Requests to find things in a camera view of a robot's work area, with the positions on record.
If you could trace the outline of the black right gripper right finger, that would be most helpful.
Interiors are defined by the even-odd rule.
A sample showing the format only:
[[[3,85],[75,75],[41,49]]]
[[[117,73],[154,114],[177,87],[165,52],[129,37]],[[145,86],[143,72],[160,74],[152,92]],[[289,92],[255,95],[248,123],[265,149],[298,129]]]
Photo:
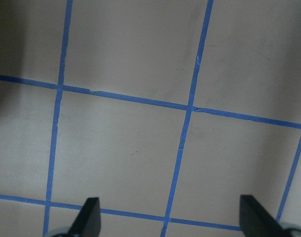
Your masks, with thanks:
[[[291,236],[252,195],[240,195],[239,226],[246,237]]]

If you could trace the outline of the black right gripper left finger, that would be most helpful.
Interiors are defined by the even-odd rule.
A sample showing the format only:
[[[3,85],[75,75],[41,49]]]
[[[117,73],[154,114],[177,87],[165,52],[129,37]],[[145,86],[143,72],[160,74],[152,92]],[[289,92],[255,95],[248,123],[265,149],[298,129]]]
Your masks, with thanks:
[[[99,235],[101,231],[101,214],[98,197],[86,199],[72,226],[69,235]]]

